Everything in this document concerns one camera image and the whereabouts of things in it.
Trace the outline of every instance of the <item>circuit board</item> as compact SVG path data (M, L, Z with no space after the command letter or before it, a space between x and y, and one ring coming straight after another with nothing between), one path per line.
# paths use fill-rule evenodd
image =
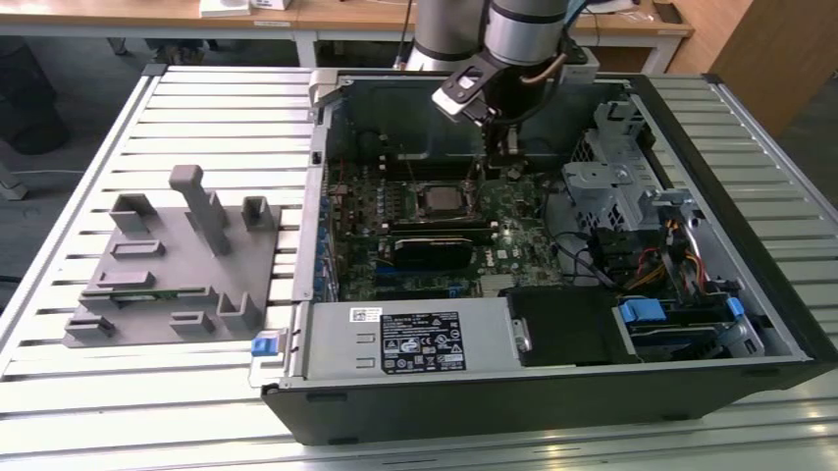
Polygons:
M392 181L377 168L346 165L329 178L341 301L496 296L501 288L561 284L540 220L538 175L478 183ZM449 220L490 221L490 241L473 245L465 268L397 270L389 249L402 237L389 235L386 225L426 219L422 191L456 185L477 209Z

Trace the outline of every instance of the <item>warning label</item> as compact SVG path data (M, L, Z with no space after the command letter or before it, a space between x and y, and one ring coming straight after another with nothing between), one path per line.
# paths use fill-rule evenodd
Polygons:
M458 313L382 314L380 321L388 375L465 369Z

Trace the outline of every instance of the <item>barcode sticker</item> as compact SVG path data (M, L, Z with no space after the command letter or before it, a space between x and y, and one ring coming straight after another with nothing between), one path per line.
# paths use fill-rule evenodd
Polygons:
M350 307L349 322L378 322L381 309L378 307Z
M290 23L288 22L252 22L252 25L266 27L290 27Z

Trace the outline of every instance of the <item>aluminum slotted table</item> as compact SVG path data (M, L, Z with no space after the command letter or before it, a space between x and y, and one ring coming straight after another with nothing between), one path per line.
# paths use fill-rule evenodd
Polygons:
M313 128L309 72L170 67L141 77L0 317L0 469L833 469L838 372L696 421L305 447L248 385L246 341L61 345L113 229L105 210L121 191L135 190L154 205L181 205L166 189L174 164L202 167L222 203L257 189L281 206L266 323L288 324ZM836 340L833 209L721 85L697 77L652 80ZM660 158L677 184L673 163Z

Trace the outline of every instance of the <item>sticker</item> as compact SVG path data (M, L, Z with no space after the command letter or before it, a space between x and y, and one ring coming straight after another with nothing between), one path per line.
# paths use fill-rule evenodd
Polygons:
M380 318L378 307L349 307L349 322L377 322Z
M388 375L465 369L457 312L381 314L380 311L381 370Z
M268 27L290 27L290 23L288 22L252 22L252 25Z

